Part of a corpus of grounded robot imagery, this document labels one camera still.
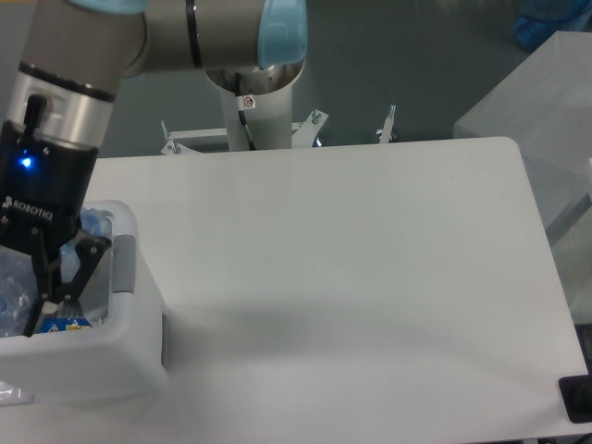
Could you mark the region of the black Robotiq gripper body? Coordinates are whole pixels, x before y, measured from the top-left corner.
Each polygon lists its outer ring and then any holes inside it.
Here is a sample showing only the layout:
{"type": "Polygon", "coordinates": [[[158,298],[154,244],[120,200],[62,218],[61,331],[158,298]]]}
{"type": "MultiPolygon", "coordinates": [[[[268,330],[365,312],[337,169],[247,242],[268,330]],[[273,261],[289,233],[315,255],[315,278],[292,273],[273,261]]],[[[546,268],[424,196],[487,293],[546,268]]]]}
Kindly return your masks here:
{"type": "Polygon", "coordinates": [[[80,210],[98,149],[74,149],[27,135],[6,121],[1,130],[1,245],[54,259],[80,229],[80,210]]]}

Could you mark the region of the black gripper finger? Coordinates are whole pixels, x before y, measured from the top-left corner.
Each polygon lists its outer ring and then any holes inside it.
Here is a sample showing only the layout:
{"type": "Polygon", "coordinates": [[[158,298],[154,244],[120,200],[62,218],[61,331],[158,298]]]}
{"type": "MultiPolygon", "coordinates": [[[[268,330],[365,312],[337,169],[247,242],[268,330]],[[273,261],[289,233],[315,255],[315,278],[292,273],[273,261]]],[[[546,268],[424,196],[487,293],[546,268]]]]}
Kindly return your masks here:
{"type": "Polygon", "coordinates": [[[80,229],[72,240],[60,248],[61,283],[57,287],[58,303],[73,304],[79,300],[111,247],[112,241],[109,238],[95,236],[80,229]]]}
{"type": "Polygon", "coordinates": [[[31,337],[42,316],[43,306],[51,302],[55,286],[61,282],[61,255],[59,248],[48,248],[43,230],[31,229],[31,263],[35,276],[37,298],[31,306],[27,323],[23,330],[25,337],[31,337]]]}

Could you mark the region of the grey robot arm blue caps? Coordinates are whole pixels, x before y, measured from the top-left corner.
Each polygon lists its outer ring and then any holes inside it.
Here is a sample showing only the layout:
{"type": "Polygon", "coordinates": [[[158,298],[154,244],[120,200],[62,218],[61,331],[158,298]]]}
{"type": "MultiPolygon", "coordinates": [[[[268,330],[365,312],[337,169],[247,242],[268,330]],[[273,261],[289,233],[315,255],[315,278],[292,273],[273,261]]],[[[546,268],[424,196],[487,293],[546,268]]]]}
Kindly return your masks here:
{"type": "Polygon", "coordinates": [[[303,1],[40,1],[1,127],[1,334],[76,303],[107,236],[81,209],[122,80],[300,67],[303,1]]]}

